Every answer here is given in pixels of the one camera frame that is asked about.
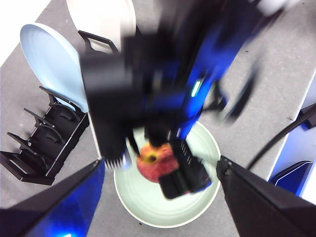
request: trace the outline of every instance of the white plate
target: white plate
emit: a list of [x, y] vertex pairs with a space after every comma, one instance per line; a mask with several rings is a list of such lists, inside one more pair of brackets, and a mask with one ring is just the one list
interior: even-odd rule
[[39, 23], [23, 26], [20, 39], [25, 58], [42, 85], [88, 112], [75, 48], [57, 31]]
[[[139, 147], [147, 141], [144, 130], [134, 131]], [[136, 154], [128, 144], [132, 165], [127, 170], [114, 172], [115, 188], [125, 209], [137, 220], [158, 228], [174, 228], [185, 225], [205, 212], [213, 202], [220, 182], [216, 176], [216, 163], [220, 151], [211, 133], [200, 123], [190, 131], [187, 142], [193, 155], [203, 160], [212, 184], [206, 190], [167, 200], [159, 184], [145, 179], [138, 171]]]
[[[78, 30], [110, 39], [120, 51], [121, 38], [136, 32], [132, 0], [67, 0], [71, 18]], [[111, 52], [93, 40], [95, 50]]]

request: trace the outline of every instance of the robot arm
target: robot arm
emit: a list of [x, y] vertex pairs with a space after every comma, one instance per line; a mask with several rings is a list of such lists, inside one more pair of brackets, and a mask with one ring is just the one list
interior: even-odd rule
[[[179, 170], [160, 178], [167, 198], [210, 185], [185, 140], [211, 86], [241, 46], [278, 16], [264, 16], [261, 2], [200, 0], [172, 26], [161, 24], [155, 34], [124, 39], [122, 53], [109, 55], [87, 45], [81, 73], [99, 154], [108, 167], [124, 164], [126, 138], [138, 153], [132, 131], [143, 126], [152, 145], [170, 143], [178, 159]], [[86, 42], [91, 37], [81, 36]]]

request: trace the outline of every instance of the blue panel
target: blue panel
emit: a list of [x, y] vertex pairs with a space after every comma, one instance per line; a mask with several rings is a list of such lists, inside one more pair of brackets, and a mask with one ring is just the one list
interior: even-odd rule
[[105, 175], [104, 162], [74, 189], [28, 233], [27, 236], [86, 236], [101, 196]]
[[312, 165], [312, 162], [307, 162], [293, 169], [283, 171], [280, 175], [277, 175], [276, 186], [299, 196]]

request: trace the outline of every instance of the black cable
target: black cable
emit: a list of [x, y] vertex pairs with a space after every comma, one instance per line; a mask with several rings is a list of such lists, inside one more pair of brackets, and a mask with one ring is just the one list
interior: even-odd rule
[[316, 113], [316, 104], [314, 104], [310, 110], [308, 110], [304, 115], [299, 116], [293, 123], [291, 123], [289, 126], [287, 126], [285, 129], [283, 129], [281, 132], [279, 132], [270, 142], [268, 142], [261, 151], [255, 156], [254, 159], [249, 163], [247, 166], [247, 169], [251, 169], [258, 160], [275, 144], [277, 143], [282, 137], [284, 137], [287, 133], [304, 123], [306, 120], [308, 120], [313, 114]]

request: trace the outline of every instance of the dish rack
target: dish rack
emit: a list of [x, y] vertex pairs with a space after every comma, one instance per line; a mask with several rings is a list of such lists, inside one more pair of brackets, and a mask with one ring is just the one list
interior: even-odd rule
[[23, 182], [51, 185], [64, 161], [89, 126], [88, 114], [62, 95], [40, 86], [49, 96], [49, 108], [43, 117], [34, 116], [35, 129], [24, 140], [8, 132], [20, 143], [20, 153], [1, 151], [0, 163]]

